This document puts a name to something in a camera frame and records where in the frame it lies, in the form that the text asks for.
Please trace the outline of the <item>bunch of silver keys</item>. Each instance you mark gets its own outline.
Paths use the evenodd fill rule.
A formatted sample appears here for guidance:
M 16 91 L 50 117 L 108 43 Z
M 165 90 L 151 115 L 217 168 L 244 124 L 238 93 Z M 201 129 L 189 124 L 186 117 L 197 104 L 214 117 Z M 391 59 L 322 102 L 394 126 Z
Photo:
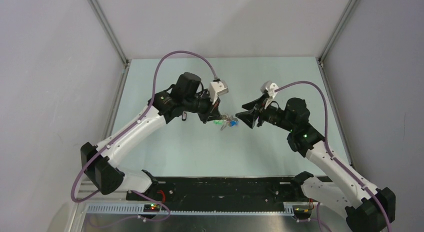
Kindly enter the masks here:
M 233 127 L 238 125 L 238 119 L 236 117 L 234 117 L 233 115 L 222 115 L 221 117 L 222 119 L 222 126 L 221 126 L 221 131 L 223 131 L 224 129 L 226 129 L 227 127 Z

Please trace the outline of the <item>metal wire keyring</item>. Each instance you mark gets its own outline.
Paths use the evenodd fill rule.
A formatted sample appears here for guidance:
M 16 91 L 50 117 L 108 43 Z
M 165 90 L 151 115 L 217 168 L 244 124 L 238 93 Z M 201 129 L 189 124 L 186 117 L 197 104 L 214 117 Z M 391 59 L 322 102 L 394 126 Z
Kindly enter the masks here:
M 228 114 L 224 114 L 222 115 L 222 121 L 224 122 L 224 124 L 226 124 L 228 126 L 228 122 L 230 120 L 238 120 L 234 115 L 228 115 Z

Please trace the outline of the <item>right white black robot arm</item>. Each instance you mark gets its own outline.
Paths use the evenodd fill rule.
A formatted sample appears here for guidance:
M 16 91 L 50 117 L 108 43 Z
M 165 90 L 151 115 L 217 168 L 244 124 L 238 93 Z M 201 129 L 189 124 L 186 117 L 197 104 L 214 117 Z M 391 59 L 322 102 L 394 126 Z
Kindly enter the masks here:
M 284 109 L 266 105 L 266 97 L 244 104 L 243 112 L 236 117 L 250 128 L 264 122 L 289 132 L 287 142 L 334 183 L 334 187 L 321 183 L 313 175 L 298 174 L 290 187 L 291 196 L 298 201 L 306 197 L 320 202 L 344 218 L 351 231 L 392 231 L 391 222 L 396 213 L 396 196 L 389 189 L 380 189 L 368 181 L 335 151 L 310 123 L 310 112 L 305 100 L 291 98 Z

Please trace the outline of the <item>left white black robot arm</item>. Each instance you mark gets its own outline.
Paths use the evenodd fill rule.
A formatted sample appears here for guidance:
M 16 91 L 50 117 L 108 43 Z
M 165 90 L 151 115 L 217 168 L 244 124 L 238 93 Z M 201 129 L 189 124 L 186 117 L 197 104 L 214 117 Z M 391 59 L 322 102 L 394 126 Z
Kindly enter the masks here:
M 216 79 L 198 91 L 201 85 L 199 76 L 181 74 L 175 84 L 157 92 L 125 127 L 96 145 L 87 142 L 81 147 L 83 172 L 101 194 L 120 188 L 135 190 L 146 200 L 156 198 L 158 186 L 150 173 L 125 171 L 119 168 L 120 163 L 141 141 L 185 112 L 197 114 L 202 123 L 219 120 L 219 96 L 229 91 L 227 84 Z

